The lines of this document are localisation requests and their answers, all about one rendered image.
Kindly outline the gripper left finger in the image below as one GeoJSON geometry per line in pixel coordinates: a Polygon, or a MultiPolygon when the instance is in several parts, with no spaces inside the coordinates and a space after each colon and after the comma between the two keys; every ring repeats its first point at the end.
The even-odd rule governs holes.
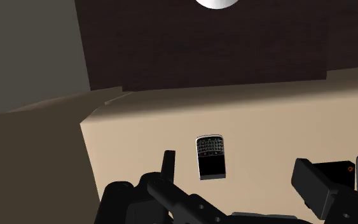
{"type": "Polygon", "coordinates": [[[174,184],[174,150],[163,154],[159,172],[108,184],[93,224],[230,224],[227,215],[197,194],[188,195],[174,184]]]}

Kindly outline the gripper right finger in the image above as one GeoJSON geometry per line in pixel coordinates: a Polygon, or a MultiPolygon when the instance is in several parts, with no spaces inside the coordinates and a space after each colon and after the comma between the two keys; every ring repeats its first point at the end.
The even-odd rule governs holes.
{"type": "Polygon", "coordinates": [[[296,159],[291,184],[324,224],[358,224],[358,191],[332,182],[308,159],[296,159]]]}

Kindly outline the black box with orange mark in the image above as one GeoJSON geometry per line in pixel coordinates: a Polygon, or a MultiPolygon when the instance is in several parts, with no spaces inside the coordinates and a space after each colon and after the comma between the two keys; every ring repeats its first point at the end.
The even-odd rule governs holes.
{"type": "Polygon", "coordinates": [[[355,189],[355,164],[349,160],[315,163],[326,177],[332,182],[345,185],[351,189],[355,189]]]}

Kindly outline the black keypad phone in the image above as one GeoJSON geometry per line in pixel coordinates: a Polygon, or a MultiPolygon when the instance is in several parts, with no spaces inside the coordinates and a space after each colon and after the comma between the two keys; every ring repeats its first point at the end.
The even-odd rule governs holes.
{"type": "Polygon", "coordinates": [[[195,142],[200,180],[224,179],[226,177],[226,164],[222,135],[199,136],[195,142]]]}

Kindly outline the beige table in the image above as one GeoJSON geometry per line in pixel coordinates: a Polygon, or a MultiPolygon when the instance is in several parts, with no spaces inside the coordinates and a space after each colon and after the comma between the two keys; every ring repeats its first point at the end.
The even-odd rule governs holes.
{"type": "Polygon", "coordinates": [[[98,191],[137,184],[176,152],[175,184],[226,214],[291,214],[322,224],[291,185],[294,161],[358,156],[358,68],[322,81],[132,92],[81,123],[98,191]],[[196,138],[224,139],[226,177],[200,180],[196,138]]]}

